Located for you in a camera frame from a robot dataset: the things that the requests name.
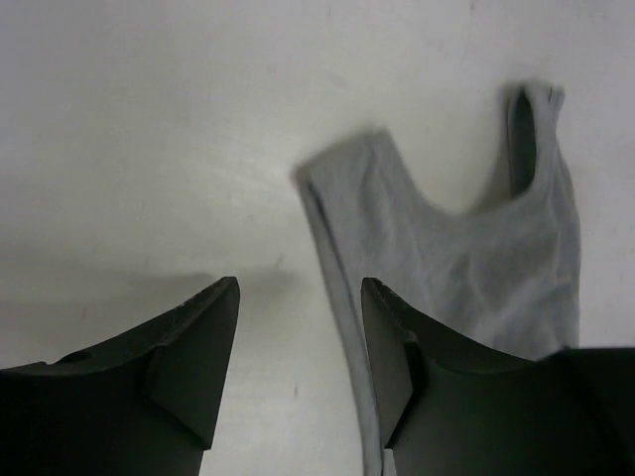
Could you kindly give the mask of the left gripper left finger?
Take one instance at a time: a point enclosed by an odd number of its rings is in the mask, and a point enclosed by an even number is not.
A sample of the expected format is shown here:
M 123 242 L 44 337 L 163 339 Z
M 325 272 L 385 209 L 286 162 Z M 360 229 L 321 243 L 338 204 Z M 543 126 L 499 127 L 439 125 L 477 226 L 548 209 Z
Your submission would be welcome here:
M 60 361 L 1 373 L 5 475 L 195 475 L 211 448 L 240 288 L 223 278 Z

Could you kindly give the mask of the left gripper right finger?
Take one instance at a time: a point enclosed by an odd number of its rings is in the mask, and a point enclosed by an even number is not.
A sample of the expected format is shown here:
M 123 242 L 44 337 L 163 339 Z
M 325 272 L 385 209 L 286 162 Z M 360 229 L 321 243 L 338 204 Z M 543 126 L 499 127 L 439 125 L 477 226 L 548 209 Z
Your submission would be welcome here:
M 361 303 L 390 475 L 630 475 L 634 352 L 484 346 L 375 279 Z

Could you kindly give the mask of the grey tank top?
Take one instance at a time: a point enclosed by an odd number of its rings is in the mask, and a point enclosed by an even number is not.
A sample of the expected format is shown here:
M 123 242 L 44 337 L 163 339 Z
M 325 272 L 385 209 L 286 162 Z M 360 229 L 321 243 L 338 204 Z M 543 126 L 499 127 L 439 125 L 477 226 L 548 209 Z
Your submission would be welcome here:
M 392 135 L 371 129 L 297 172 L 344 349 L 363 471 L 382 471 L 365 345 L 361 284 L 376 278 L 440 323 L 488 347 L 536 360 L 579 342 L 580 224 L 557 139 L 562 88 L 507 91 L 510 197 L 452 215 L 419 192 Z

